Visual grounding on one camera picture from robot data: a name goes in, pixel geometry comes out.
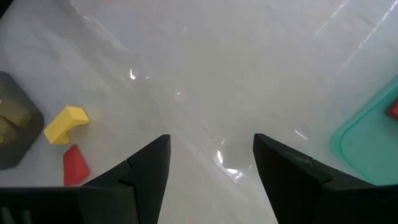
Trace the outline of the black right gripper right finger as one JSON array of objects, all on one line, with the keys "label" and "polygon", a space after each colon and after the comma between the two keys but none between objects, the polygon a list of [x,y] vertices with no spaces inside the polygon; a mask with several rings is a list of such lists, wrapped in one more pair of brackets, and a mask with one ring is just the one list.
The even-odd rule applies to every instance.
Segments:
[{"label": "black right gripper right finger", "polygon": [[322,185],[331,177],[315,160],[264,134],[255,134],[252,151],[278,224],[312,224]]}]

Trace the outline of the long yellow rectangular block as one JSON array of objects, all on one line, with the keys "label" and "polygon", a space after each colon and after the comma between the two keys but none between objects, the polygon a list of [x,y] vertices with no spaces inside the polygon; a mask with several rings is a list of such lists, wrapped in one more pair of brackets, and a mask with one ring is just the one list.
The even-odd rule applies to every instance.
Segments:
[{"label": "long yellow rectangular block", "polygon": [[5,96],[0,102],[0,116],[20,127],[26,127],[31,120],[30,112],[26,107]]}]

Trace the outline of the red wedge block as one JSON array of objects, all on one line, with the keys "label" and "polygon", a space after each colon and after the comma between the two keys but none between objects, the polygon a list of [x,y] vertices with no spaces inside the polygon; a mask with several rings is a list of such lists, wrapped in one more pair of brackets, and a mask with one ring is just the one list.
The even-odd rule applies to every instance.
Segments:
[{"label": "red wedge block", "polygon": [[81,184],[90,174],[90,170],[76,144],[63,155],[64,186]]}]

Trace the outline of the red square block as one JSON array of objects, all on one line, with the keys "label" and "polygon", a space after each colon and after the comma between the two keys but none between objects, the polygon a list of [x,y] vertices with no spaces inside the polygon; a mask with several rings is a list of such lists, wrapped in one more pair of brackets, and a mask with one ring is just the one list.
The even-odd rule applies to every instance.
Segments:
[{"label": "red square block", "polygon": [[396,99],[386,110],[385,114],[398,121],[398,99]]}]

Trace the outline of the teal plastic bin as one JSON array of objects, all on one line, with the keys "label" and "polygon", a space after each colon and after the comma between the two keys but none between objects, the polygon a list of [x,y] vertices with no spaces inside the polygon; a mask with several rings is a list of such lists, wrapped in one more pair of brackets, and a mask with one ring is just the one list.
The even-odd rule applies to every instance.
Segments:
[{"label": "teal plastic bin", "polygon": [[398,75],[330,138],[331,152],[374,185],[398,184],[398,121],[385,112],[398,99]]}]

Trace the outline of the yellow arch block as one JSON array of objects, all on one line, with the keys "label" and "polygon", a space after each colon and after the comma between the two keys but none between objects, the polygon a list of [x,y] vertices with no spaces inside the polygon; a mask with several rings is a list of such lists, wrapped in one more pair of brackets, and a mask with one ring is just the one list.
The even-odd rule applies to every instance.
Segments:
[{"label": "yellow arch block", "polygon": [[90,121],[85,111],[80,107],[66,106],[44,129],[45,137],[50,144],[68,144],[67,132],[75,126],[87,124]]}]

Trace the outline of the gray translucent plastic bin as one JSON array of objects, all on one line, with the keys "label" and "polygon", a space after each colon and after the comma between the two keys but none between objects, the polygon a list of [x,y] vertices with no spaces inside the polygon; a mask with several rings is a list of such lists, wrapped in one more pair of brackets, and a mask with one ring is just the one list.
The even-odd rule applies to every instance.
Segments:
[{"label": "gray translucent plastic bin", "polygon": [[18,165],[44,126],[43,114],[34,102],[10,74],[0,72],[0,102],[4,96],[26,107],[31,120],[26,127],[20,127],[0,116],[0,170]]}]

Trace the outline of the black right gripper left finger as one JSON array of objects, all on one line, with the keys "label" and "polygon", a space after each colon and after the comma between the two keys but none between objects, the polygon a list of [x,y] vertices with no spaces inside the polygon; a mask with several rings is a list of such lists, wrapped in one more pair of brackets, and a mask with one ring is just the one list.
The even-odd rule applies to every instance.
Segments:
[{"label": "black right gripper left finger", "polygon": [[86,185],[131,189],[135,196],[138,224],[158,224],[170,156],[171,137],[163,134]]}]

